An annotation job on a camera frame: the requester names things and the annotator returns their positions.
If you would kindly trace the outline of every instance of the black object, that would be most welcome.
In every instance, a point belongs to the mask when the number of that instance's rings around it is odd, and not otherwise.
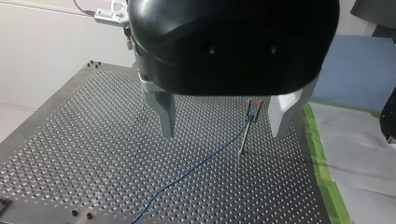
[[[11,204],[11,200],[7,198],[0,198],[0,216],[4,211],[8,208],[8,206]]]
[[[390,29],[382,25],[377,25],[373,32],[373,36],[392,38],[393,43],[396,44],[396,29]]]
[[[320,70],[337,0],[131,0],[139,73],[190,95],[297,91]]]
[[[350,13],[387,28],[396,28],[395,0],[356,0]]]
[[[77,211],[77,210],[73,210],[73,211],[72,211],[72,216],[73,216],[73,217],[76,217],[77,215],[78,215],[78,211]]]
[[[396,138],[396,88],[381,112],[379,123],[382,133],[387,138]]]

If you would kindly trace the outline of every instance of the green masking tape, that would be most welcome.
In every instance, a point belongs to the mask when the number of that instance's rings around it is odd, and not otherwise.
[[[330,220],[335,224],[351,224],[353,221],[349,217],[347,208],[338,190],[337,184],[332,181],[329,167],[326,162],[323,145],[320,141],[318,126],[314,112],[309,104],[303,107],[305,134],[308,141],[309,150],[317,177],[318,186],[326,205]]]

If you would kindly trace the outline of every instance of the metal pin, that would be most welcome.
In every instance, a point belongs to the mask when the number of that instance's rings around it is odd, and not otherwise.
[[[246,113],[246,116],[245,116],[245,121],[248,121],[248,119],[250,118],[249,114],[250,114],[251,104],[252,104],[251,100],[249,100],[248,101],[248,105],[247,105],[247,113]],[[256,110],[256,113],[254,114],[254,120],[250,120],[248,122],[247,128],[245,130],[245,134],[244,134],[244,139],[242,140],[242,146],[241,146],[241,148],[238,151],[238,160],[241,157],[241,155],[243,155],[245,153],[244,148],[245,148],[245,144],[246,144],[246,141],[247,141],[247,138],[248,138],[248,131],[250,129],[250,125],[251,125],[252,122],[256,122],[257,121],[257,118],[259,117],[261,109],[262,109],[262,101],[260,102],[259,108]]]

